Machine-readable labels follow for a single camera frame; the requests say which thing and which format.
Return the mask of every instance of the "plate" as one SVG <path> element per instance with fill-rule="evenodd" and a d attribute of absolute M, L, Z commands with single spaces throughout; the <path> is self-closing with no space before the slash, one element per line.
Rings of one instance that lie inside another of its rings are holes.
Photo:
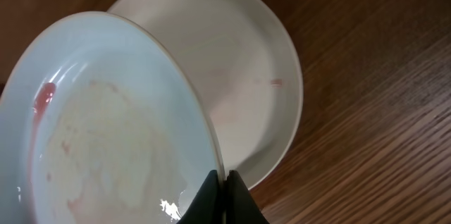
<path fill-rule="evenodd" d="M 297 53 L 274 13 L 260 0 L 118 0 L 109 13 L 170 51 L 211 117 L 226 172 L 259 184 L 288 150 L 302 107 Z"/>
<path fill-rule="evenodd" d="M 2 223 L 169 223 L 210 170 L 223 179 L 174 60 L 108 13 L 68 16 L 31 43 L 2 94 L 0 132 Z"/>

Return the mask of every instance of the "wooden table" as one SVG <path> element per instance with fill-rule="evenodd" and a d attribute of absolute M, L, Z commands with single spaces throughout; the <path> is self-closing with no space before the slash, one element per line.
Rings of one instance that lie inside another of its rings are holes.
<path fill-rule="evenodd" d="M 54 21 L 115 0 L 0 0 L 0 82 Z M 304 73 L 302 121 L 252 195 L 271 223 L 451 223 L 451 0 L 263 0 Z"/>

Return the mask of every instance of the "white ceramic plate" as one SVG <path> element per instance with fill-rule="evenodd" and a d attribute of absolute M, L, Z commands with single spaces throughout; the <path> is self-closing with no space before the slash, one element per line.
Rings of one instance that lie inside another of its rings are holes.
<path fill-rule="evenodd" d="M 152 33 L 193 82 L 209 113 L 225 170 L 248 188 L 280 162 L 302 107 L 291 39 L 260 0 L 118 0 L 109 13 Z"/>
<path fill-rule="evenodd" d="M 173 59 L 108 13 L 69 16 L 31 43 L 4 89 L 0 132 L 0 223 L 93 212 L 110 218 L 95 223 L 170 223 L 210 170 L 223 177 L 214 132 Z"/>

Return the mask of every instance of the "table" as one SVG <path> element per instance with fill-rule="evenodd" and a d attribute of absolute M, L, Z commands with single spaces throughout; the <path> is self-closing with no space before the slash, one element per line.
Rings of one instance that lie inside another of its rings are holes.
<path fill-rule="evenodd" d="M 115 0 L 0 0 L 0 82 L 56 20 Z M 451 0 L 263 0 L 304 108 L 252 196 L 271 223 L 451 223 Z"/>

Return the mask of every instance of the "round plate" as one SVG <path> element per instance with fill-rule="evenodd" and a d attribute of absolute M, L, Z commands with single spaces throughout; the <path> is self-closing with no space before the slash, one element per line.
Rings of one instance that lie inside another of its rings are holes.
<path fill-rule="evenodd" d="M 174 56 L 213 121 L 225 170 L 248 188 L 288 150 L 301 114 L 291 39 L 260 0 L 118 0 L 109 13 L 152 33 Z"/>
<path fill-rule="evenodd" d="M 223 178 L 185 76 L 108 13 L 69 16 L 31 43 L 4 89 L 0 132 L 1 223 L 167 223 L 210 170 Z"/>

